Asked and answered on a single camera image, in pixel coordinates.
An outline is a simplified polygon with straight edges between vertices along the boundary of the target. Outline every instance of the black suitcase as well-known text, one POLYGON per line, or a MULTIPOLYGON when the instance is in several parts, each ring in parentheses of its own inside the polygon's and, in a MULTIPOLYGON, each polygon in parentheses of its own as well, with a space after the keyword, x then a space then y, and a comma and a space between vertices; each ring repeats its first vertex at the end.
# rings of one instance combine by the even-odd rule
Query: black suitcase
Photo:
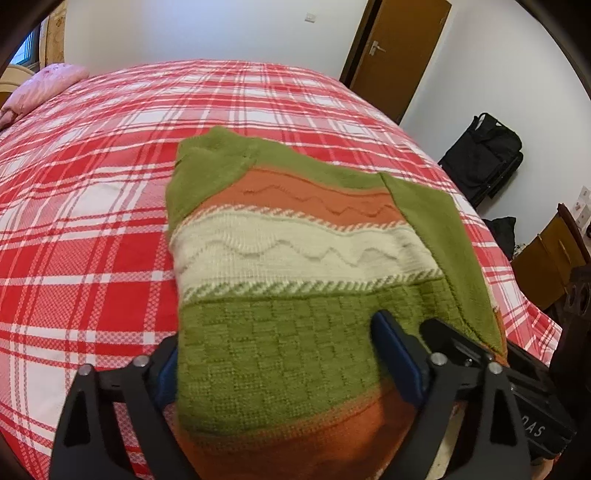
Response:
POLYGON ((521 162, 519 136, 488 113, 474 121, 448 150, 439 165, 476 208, 493 198, 521 162))

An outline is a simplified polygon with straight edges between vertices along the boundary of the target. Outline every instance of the knitted sweater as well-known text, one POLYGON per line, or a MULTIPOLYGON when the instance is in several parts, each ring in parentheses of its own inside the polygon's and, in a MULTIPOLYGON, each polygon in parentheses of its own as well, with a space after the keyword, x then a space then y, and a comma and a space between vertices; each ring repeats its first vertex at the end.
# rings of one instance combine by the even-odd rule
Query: knitted sweater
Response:
POLYGON ((179 287, 178 438, 204 480, 373 478, 414 409, 369 338, 438 317, 504 332, 452 198, 221 127, 167 188, 179 287))

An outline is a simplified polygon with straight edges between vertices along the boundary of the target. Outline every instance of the window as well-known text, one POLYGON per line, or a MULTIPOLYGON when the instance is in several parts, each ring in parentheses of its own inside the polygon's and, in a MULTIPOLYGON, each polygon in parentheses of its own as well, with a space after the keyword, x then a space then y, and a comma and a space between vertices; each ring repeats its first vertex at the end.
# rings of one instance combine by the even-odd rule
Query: window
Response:
POLYGON ((39 62, 39 27, 33 30, 23 44, 19 47, 16 55, 10 63, 16 63, 25 67, 38 66, 39 62))

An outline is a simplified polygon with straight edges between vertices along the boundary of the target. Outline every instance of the pink pillow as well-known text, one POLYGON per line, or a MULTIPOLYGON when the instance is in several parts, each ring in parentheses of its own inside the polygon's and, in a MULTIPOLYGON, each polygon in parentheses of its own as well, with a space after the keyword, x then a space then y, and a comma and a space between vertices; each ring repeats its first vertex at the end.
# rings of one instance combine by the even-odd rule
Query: pink pillow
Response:
POLYGON ((8 97, 0 109, 0 130, 28 115, 75 83, 87 79, 89 75, 87 69, 78 65, 66 63, 48 65, 8 97))

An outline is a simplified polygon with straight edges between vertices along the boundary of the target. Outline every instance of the door handle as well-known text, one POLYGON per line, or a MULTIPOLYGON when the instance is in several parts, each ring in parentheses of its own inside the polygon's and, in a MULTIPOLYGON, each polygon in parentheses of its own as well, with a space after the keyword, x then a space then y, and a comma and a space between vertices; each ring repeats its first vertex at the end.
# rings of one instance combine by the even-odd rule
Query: door handle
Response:
POLYGON ((377 40, 374 40, 374 42, 371 44, 371 48, 369 49, 369 54, 373 57, 375 55, 376 50, 383 52, 386 51, 384 48, 379 46, 379 42, 377 40))

